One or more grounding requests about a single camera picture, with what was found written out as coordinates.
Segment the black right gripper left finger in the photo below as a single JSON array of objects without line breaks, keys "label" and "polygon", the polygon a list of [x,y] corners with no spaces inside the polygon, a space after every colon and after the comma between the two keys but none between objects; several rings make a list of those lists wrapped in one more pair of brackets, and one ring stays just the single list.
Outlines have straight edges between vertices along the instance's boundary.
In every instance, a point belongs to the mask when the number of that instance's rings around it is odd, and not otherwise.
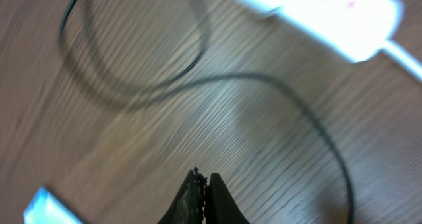
[{"label": "black right gripper left finger", "polygon": [[158,224],[202,224],[206,177],[197,167],[190,170],[170,207]]}]

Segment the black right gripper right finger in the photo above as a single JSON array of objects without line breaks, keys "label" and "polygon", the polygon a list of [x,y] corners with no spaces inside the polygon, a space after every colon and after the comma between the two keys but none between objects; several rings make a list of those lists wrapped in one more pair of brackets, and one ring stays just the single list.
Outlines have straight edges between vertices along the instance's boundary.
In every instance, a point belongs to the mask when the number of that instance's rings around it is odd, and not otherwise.
[{"label": "black right gripper right finger", "polygon": [[206,224],[249,224],[220,174],[211,174],[210,184],[205,189],[205,198]]}]

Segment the blue Galaxy smartphone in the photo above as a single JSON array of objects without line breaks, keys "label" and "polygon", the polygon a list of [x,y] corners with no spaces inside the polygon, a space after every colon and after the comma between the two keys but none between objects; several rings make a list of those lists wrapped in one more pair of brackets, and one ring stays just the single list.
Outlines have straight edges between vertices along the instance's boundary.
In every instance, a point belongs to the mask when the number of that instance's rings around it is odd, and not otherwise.
[{"label": "blue Galaxy smartphone", "polygon": [[83,224],[88,223],[46,187],[40,187],[23,214],[24,224]]}]

